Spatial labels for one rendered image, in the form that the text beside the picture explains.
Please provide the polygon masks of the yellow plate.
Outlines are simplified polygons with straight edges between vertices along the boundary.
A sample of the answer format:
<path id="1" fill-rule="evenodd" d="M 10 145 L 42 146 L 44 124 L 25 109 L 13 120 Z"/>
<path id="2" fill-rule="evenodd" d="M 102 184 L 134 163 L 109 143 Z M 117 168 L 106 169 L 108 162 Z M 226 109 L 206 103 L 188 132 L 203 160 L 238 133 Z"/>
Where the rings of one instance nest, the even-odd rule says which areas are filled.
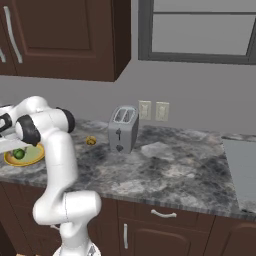
<path id="1" fill-rule="evenodd" d="M 42 144 L 38 144 L 36 147 L 28 146 L 21 149 L 25 150 L 25 156 L 23 159 L 18 160 L 13 156 L 14 149 L 4 153 L 4 161 L 11 166 L 20 167 L 37 163 L 45 156 L 44 147 Z"/>

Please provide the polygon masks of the green avocado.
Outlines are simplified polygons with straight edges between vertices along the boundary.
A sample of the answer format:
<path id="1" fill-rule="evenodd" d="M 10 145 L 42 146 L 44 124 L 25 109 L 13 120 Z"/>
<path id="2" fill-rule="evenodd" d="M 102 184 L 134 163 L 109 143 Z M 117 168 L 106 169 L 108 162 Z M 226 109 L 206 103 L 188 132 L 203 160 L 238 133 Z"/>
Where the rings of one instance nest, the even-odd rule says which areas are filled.
<path id="1" fill-rule="evenodd" d="M 24 156 L 25 156 L 25 150 L 24 150 L 24 149 L 21 149 L 21 148 L 15 149 L 15 150 L 13 151 L 13 156 L 14 156 L 16 159 L 18 159 L 18 160 L 23 159 Z"/>

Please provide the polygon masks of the brown base cabinet door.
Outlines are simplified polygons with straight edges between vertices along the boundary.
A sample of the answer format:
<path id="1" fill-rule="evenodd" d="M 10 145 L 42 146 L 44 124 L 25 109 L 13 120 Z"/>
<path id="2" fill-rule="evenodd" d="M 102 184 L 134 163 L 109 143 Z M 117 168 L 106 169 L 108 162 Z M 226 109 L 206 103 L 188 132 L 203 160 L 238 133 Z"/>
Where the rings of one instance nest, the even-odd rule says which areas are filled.
<path id="1" fill-rule="evenodd" d="M 0 220 L 18 254 L 52 256 L 61 245 L 57 230 L 33 219 L 34 203 L 43 192 L 40 187 L 0 182 Z"/>
<path id="2" fill-rule="evenodd" d="M 128 224 L 128 249 L 124 248 L 123 225 Z M 144 224 L 119 219 L 121 256 L 203 256 L 205 232 Z"/>
<path id="3" fill-rule="evenodd" d="M 256 222 L 216 217 L 204 256 L 256 256 Z"/>

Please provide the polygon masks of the grey toaster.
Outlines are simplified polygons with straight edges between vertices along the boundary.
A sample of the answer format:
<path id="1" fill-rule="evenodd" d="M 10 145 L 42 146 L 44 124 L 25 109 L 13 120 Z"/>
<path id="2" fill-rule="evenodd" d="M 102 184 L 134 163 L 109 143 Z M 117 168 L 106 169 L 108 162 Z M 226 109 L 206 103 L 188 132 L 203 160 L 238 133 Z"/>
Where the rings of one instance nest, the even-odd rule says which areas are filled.
<path id="1" fill-rule="evenodd" d="M 129 154 L 136 142 L 139 112 L 134 106 L 118 106 L 108 124 L 110 149 L 116 153 Z"/>

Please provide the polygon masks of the brown drawer front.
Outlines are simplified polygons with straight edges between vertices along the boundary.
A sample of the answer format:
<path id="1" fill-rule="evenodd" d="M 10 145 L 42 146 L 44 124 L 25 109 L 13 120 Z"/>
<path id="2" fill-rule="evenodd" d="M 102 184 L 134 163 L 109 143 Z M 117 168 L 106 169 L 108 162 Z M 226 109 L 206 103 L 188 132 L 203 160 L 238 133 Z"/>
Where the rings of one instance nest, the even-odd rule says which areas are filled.
<path id="1" fill-rule="evenodd" d="M 166 226 L 173 228 L 181 228 L 200 232 L 209 232 L 214 222 L 214 216 L 186 211 L 181 209 L 173 209 L 160 207 L 149 204 L 118 201 L 118 216 L 127 220 L 138 221 L 144 224 L 152 224 L 158 226 Z M 177 214 L 176 218 L 161 218 L 151 214 L 151 210 L 155 209 L 160 213 Z"/>

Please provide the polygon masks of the grey framed window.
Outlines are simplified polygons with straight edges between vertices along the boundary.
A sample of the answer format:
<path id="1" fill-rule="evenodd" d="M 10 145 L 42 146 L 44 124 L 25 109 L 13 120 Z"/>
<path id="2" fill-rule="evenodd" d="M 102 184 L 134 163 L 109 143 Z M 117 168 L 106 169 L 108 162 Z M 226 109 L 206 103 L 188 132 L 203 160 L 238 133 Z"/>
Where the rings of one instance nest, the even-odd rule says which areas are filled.
<path id="1" fill-rule="evenodd" d="M 256 65 L 256 0 L 138 0 L 138 58 Z"/>

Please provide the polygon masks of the grey sink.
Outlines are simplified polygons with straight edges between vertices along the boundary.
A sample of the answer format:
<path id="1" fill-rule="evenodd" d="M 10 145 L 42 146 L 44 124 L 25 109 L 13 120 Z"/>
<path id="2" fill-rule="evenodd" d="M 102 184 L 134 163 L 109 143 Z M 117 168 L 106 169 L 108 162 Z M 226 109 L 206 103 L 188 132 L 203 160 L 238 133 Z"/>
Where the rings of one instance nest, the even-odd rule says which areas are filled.
<path id="1" fill-rule="evenodd" d="M 256 142 L 223 140 L 241 210 L 256 213 Z"/>

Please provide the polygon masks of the cream wall socket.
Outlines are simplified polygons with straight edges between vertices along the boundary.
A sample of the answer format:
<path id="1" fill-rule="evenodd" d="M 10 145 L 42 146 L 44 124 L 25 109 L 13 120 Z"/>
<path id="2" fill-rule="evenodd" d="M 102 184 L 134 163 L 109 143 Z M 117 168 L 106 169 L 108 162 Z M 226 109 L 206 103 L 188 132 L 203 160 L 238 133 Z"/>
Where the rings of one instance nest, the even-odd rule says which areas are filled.
<path id="1" fill-rule="evenodd" d="M 156 103 L 156 120 L 167 121 L 169 115 L 169 103 L 168 102 L 157 102 Z"/>
<path id="2" fill-rule="evenodd" d="M 142 120 L 151 119 L 151 102 L 150 101 L 139 101 L 139 116 Z"/>

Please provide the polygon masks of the narrow brown wall cabinet door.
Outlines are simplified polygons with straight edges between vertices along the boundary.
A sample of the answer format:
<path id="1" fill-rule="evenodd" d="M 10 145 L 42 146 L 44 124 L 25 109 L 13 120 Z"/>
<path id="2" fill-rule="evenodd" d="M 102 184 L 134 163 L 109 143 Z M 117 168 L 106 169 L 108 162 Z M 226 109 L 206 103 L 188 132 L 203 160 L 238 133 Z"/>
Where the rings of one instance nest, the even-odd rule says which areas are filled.
<path id="1" fill-rule="evenodd" d="M 7 35 L 2 20 L 0 19 L 0 48 L 6 57 L 6 63 L 2 63 L 0 59 L 0 75 L 16 75 L 16 69 L 13 63 L 11 51 L 9 48 Z"/>

